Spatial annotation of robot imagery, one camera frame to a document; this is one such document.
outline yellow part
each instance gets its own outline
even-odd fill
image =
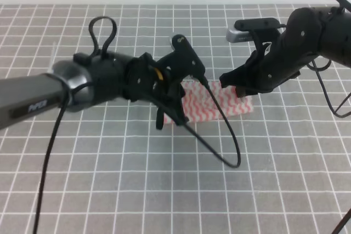
[[[155,71],[157,73],[158,79],[162,81],[163,80],[163,75],[162,75],[161,71],[158,68],[154,68],[154,69],[155,69]]]

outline white grid surface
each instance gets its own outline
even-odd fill
[[[0,78],[46,72],[90,53],[88,23],[108,15],[119,25],[110,49],[158,59],[169,36],[187,36],[219,76],[242,65],[253,43],[229,44],[228,25],[242,18],[286,23],[305,5],[2,5]],[[99,42],[110,33],[104,21]],[[317,59],[319,65],[325,60]],[[351,91],[350,69],[322,72],[332,105]],[[156,108],[116,100],[66,113],[48,169],[40,233],[330,233],[351,207],[351,121],[329,111],[315,73],[253,97],[254,112],[230,123],[242,165],[219,163],[183,128],[155,129]],[[343,111],[351,110],[350,102]],[[31,233],[36,193],[58,114],[46,112],[0,130],[0,233]],[[192,124],[235,160],[223,121]]]

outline black cable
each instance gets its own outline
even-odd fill
[[[87,83],[84,83],[82,85],[79,85],[78,87],[76,87],[75,89],[72,90],[72,95],[76,94],[81,89],[83,89],[85,87],[88,87],[88,86],[92,86],[92,85],[93,85],[93,83],[91,83],[91,82],[87,82]],[[65,111],[67,109],[68,104],[69,104],[69,96],[68,96],[68,94],[66,94],[64,99],[63,99],[62,107],[61,107],[59,115],[58,115],[58,117],[56,119],[53,131],[51,133],[50,141],[49,141],[49,144],[48,144],[48,149],[46,151],[44,162],[43,162],[42,175],[41,175],[40,184],[39,184],[37,209],[36,209],[36,212],[35,212],[35,219],[34,219],[34,225],[33,225],[33,234],[37,234],[38,227],[39,227],[40,210],[41,210],[41,207],[42,207],[44,184],[45,184],[46,171],[48,169],[50,154],[51,154],[51,151],[52,151],[53,146],[54,146],[56,134],[57,134],[57,132],[59,130],[59,126],[60,126],[62,117],[63,117],[63,115],[64,115],[64,113],[65,113]]]
[[[334,110],[333,106],[331,105],[331,102],[330,102],[330,99],[329,99],[327,90],[326,90],[326,88],[325,88],[325,86],[324,86],[323,80],[322,80],[322,78],[320,77],[320,74],[319,74],[319,71],[318,71],[318,67],[317,67],[317,65],[316,65],[316,62],[313,60],[313,61],[312,61],[312,64],[313,64],[313,67],[314,67],[313,71],[317,74],[317,78],[318,78],[319,83],[320,83],[320,85],[321,85],[321,87],[322,87],[322,90],[323,90],[323,93],[324,93],[324,97],[325,97],[325,100],[327,101],[327,104],[328,104],[328,106],[329,106],[330,111],[333,113],[333,115],[335,115],[335,116],[338,117],[338,118],[346,118],[346,117],[350,116],[350,115],[351,115],[351,111],[348,112],[348,113],[345,113],[345,114],[343,114],[343,115],[338,114],[337,111],[338,111],[338,110],[341,108],[341,106],[350,98],[351,93],[350,93],[349,95],[347,95],[347,97],[342,101],[342,103],[339,105],[339,107],[338,107],[336,110]]]
[[[92,58],[93,56],[97,55],[98,51],[99,51],[99,43],[98,43],[98,40],[94,34],[94,24],[101,20],[101,19],[108,19],[111,21],[112,23],[112,31],[111,31],[111,34],[109,35],[109,37],[107,38],[107,40],[105,41],[104,45],[103,45],[103,48],[101,49],[101,52],[102,52],[102,56],[104,57],[107,53],[107,48],[109,47],[109,45],[111,44],[111,42],[114,40],[116,34],[117,34],[117,25],[116,25],[116,22],[110,18],[109,16],[98,16],[94,19],[92,19],[89,23],[89,26],[88,26],[88,30],[89,30],[89,33],[90,33],[90,36],[92,37],[92,40],[93,40],[93,43],[94,43],[94,50],[93,52],[91,53],[90,57]]]
[[[337,113],[337,111],[341,108],[341,106],[343,106],[345,104],[345,102],[351,97],[351,93],[349,93],[349,95],[346,96],[346,98],[341,102],[341,104],[338,106],[338,108],[336,108],[336,110],[334,110],[334,108],[332,107],[331,103],[330,103],[330,99],[329,99],[329,96],[328,96],[328,93],[325,89],[325,86],[324,86],[324,83],[323,83],[323,80],[322,78],[320,77],[320,74],[319,72],[320,71],[325,71],[327,68],[329,68],[329,66],[331,65],[331,60],[328,61],[328,63],[324,66],[324,67],[320,67],[318,68],[317,65],[316,65],[316,62],[313,60],[312,61],[312,64],[313,64],[313,67],[308,65],[307,64],[307,67],[310,69],[310,70],[313,70],[316,75],[317,75],[317,78],[318,78],[318,81],[322,87],[322,90],[323,90],[323,93],[324,93],[324,97],[325,97],[325,100],[327,101],[327,104],[329,106],[329,109],[330,111],[336,116],[336,117],[339,117],[339,118],[346,118],[348,116],[351,115],[351,111],[348,112],[348,113],[345,113],[344,115],[339,115]],[[339,222],[339,224],[335,227],[335,229],[333,230],[332,234],[339,234],[341,232],[341,230],[344,228],[344,226],[346,225],[346,223],[349,221],[349,219],[351,218],[351,209],[348,211],[348,213],[346,213],[346,215],[342,218],[342,220]]]
[[[335,229],[331,234],[339,234],[341,230],[345,227],[347,221],[349,221],[350,218],[351,218],[351,208],[348,211],[348,213],[346,213],[346,215],[342,218],[339,224],[335,227]]]
[[[85,88],[85,87],[89,87],[92,86],[93,83],[92,82],[88,82],[85,84],[82,84],[78,87],[76,87],[75,89],[73,89],[71,92],[74,95],[75,93],[79,92],[81,89]],[[135,92],[135,88],[132,88],[128,85],[125,84],[119,84],[118,86],[120,86],[122,89],[127,90],[127,91],[132,91]],[[222,161],[224,164],[226,164],[228,167],[231,168],[238,168],[241,164],[241,155],[240,155],[240,149],[239,149],[239,144],[237,142],[237,139],[235,137],[235,134],[233,132],[233,129],[231,128],[228,119],[226,118],[225,114],[223,113],[223,110],[220,108],[220,105],[218,103],[218,101],[216,100],[216,98],[214,97],[210,87],[208,86],[208,82],[206,80],[205,84],[204,84],[205,88],[208,90],[212,100],[214,101],[215,105],[217,106],[220,114],[222,115],[224,122],[226,123],[231,136],[233,137],[233,141],[235,144],[235,148],[236,148],[236,154],[237,154],[237,163],[236,164],[232,164],[229,161],[227,161],[225,158],[223,158],[218,152],[216,152],[216,150],[208,144],[208,142],[206,142],[200,135],[198,135],[198,133],[196,131],[194,131],[188,124],[184,123],[183,121],[181,121],[176,115],[173,114],[173,112],[166,106],[164,105],[162,102],[154,99],[152,96],[144,93],[143,91],[139,90],[138,92],[146,99],[149,100],[151,103],[153,103],[154,105],[156,105],[157,107],[161,108],[161,110],[166,113],[168,116],[170,116],[171,119],[173,119],[175,122],[180,123],[181,125],[183,125],[185,127],[185,129],[192,134],[195,138],[197,138],[197,140],[199,140],[210,152],[212,152],[214,154],[215,157],[217,157],[220,161]],[[54,145],[54,141],[55,141],[55,137],[56,134],[58,132],[59,126],[60,126],[60,122],[62,120],[62,117],[64,115],[64,112],[67,109],[69,103],[69,97],[68,95],[65,96],[65,99],[63,100],[63,105],[61,107],[61,110],[59,112],[59,115],[56,119],[54,128],[53,128],[53,132],[51,134],[50,137],[50,141],[48,144],[48,149],[47,152],[45,154],[45,158],[44,158],[44,162],[43,162],[43,169],[42,169],[42,175],[41,175],[41,181],[40,181],[40,185],[39,185],[39,192],[38,192],[38,201],[37,201],[37,208],[36,208],[36,214],[35,214],[35,220],[34,220],[34,226],[33,226],[33,234],[37,234],[38,231],[38,226],[39,226],[39,217],[40,217],[40,211],[41,211],[41,205],[42,205],[42,199],[43,199],[43,191],[44,191],[44,184],[45,184],[45,178],[46,178],[46,171],[48,168],[48,163],[49,163],[49,158],[50,158],[50,154]]]
[[[222,115],[222,117],[223,117],[223,119],[224,119],[224,122],[225,122],[225,124],[227,125],[227,127],[228,127],[228,129],[229,129],[229,132],[230,132],[230,134],[231,134],[231,137],[233,138],[234,145],[235,145],[235,149],[236,149],[236,155],[237,155],[237,162],[236,162],[236,164],[231,164],[231,163],[229,163],[228,161],[226,161],[226,160],[223,159],[223,158],[221,159],[221,161],[224,162],[227,166],[229,166],[229,167],[231,167],[231,168],[238,168],[238,167],[240,166],[240,164],[241,164],[241,154],[240,154],[239,144],[238,144],[238,142],[237,142],[237,139],[236,139],[236,136],[235,136],[235,134],[234,134],[234,131],[233,131],[233,129],[232,129],[232,127],[231,127],[231,125],[230,125],[230,123],[229,123],[227,117],[225,116],[225,114],[224,114],[222,108],[220,107],[218,101],[217,101],[216,98],[214,97],[214,95],[213,95],[213,93],[212,93],[210,87],[208,86],[208,83],[205,84],[205,88],[207,89],[208,93],[210,94],[210,96],[211,96],[211,98],[212,98],[214,104],[216,105],[218,111],[220,112],[220,115]]]
[[[133,91],[135,93],[135,88],[134,87],[130,87],[128,85],[125,84],[121,84],[119,83],[118,86],[120,86],[122,89],[127,90],[129,92]],[[228,167],[231,168],[238,168],[240,166],[241,163],[241,155],[240,155],[240,150],[239,150],[239,144],[237,143],[237,139],[235,137],[235,134],[233,132],[233,129],[231,128],[227,118],[225,117],[225,114],[223,113],[222,109],[220,108],[217,100],[215,99],[214,95],[212,92],[210,92],[211,98],[214,100],[214,103],[216,104],[216,106],[218,107],[218,110],[220,112],[220,114],[223,116],[225,123],[227,124],[229,131],[233,137],[234,143],[235,143],[235,148],[237,150],[237,164],[232,164],[229,161],[227,161],[225,158],[223,158],[218,152],[216,152],[216,150],[209,145],[208,142],[206,142],[196,131],[194,131],[192,129],[192,127],[190,127],[187,123],[184,123],[182,120],[180,120],[176,115],[173,114],[173,112],[166,106],[164,105],[162,102],[154,99],[152,96],[150,96],[147,93],[144,93],[141,90],[137,90],[138,93],[140,93],[144,99],[150,101],[151,103],[153,103],[154,105],[156,105],[157,107],[161,108],[161,110],[166,113],[168,116],[170,116],[171,119],[173,119],[176,123],[180,123],[182,126],[184,126],[184,128],[190,133],[192,134],[195,138],[197,138],[197,140],[199,140],[204,147],[206,147],[210,152],[212,152],[214,154],[215,157],[217,157],[221,162],[223,162],[225,165],[227,165]]]
[[[321,71],[327,70],[327,69],[330,67],[330,65],[331,65],[331,60],[329,60],[325,66],[320,67],[320,68],[311,66],[311,65],[309,65],[309,64],[307,64],[306,66],[307,66],[307,68],[309,68],[309,69],[312,70],[312,71],[321,72]]]

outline red and white cloth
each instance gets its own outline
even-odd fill
[[[222,118],[210,94],[200,82],[184,81],[182,86],[185,97],[182,98],[184,113],[189,122],[205,122]],[[253,111],[252,98],[250,96],[238,98],[235,87],[222,88],[220,82],[209,82],[210,89],[216,97],[224,114],[229,116],[241,115]],[[172,119],[165,115],[164,123],[173,123]]]

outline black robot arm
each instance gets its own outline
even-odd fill
[[[253,40],[256,50],[244,65],[220,77],[222,87],[236,86],[238,97],[270,93],[318,56],[351,67],[351,14],[345,12],[351,4],[337,1],[340,7],[296,9],[287,25],[273,18],[237,21],[227,40]],[[286,27],[282,34],[281,27]],[[265,42],[271,42],[267,54]]]

